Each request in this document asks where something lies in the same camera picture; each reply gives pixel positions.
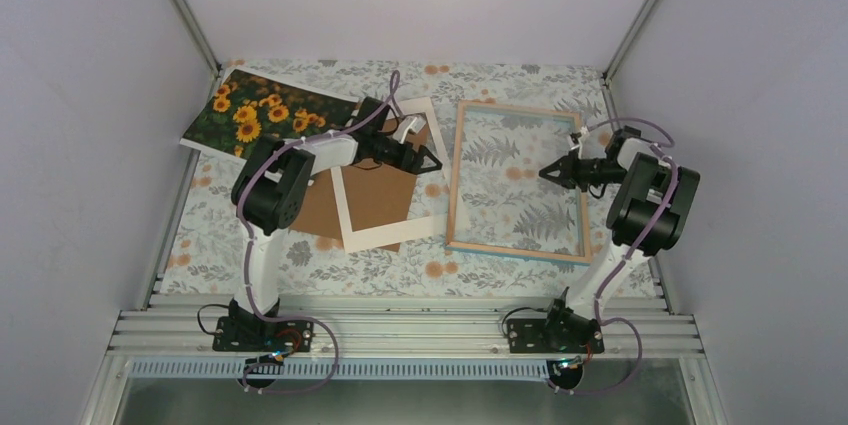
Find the wooden picture frame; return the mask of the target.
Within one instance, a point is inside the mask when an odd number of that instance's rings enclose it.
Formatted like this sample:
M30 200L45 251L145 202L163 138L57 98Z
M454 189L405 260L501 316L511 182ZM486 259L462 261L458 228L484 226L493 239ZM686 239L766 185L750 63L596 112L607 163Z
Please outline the wooden picture frame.
M458 105L446 225L449 249L587 265L588 200L543 178L565 156L578 114L477 101Z

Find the brown backing board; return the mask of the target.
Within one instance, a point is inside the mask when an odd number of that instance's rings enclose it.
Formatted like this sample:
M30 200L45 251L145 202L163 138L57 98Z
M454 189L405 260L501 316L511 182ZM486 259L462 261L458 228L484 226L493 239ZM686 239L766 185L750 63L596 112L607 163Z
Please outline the brown backing board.
M407 219L418 177L367 160L341 169L349 217L354 231L390 225ZM292 231L315 235L316 247L344 245L330 171L314 177Z

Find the white mat board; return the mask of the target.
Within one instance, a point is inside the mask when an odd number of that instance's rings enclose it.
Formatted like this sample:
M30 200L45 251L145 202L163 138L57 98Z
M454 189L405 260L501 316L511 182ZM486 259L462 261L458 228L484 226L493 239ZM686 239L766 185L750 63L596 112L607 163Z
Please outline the white mat board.
M426 118L425 144L442 161L440 171L412 175L385 165L330 170L341 241L348 254L446 233L451 163L430 98L404 100L406 114Z

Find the sunflower photo print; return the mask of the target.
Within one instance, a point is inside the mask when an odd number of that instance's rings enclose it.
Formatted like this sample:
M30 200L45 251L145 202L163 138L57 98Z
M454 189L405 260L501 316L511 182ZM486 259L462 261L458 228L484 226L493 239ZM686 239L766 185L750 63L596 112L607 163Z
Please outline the sunflower photo print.
M265 135L300 138L340 129L357 107L356 98L235 68L223 78L180 143L207 154L246 159Z

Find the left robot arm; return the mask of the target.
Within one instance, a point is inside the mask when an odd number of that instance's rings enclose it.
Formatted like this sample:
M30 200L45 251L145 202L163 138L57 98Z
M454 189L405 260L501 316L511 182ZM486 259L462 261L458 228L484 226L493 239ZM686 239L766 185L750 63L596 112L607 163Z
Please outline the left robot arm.
M426 146L407 140L413 126L383 131L394 104L367 97L345 129L295 139L259 137L231 193L247 243L243 285L228 305L228 320L252 349L266 349L277 339L279 295L271 244L298 218L315 175L364 160L412 175L443 168Z

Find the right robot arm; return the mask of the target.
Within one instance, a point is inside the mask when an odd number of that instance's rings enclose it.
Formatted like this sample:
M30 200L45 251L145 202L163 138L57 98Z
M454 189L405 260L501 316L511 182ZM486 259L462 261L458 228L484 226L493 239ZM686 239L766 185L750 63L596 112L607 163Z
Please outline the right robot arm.
M574 134L568 154L539 172L568 190L618 186L605 221L608 240L578 283L551 304L541 327L544 344L555 352L594 340L603 308L621 282L677 244L701 181L699 172L677 165L662 145L645 140L636 128L615 131L602 158L581 156L587 134Z

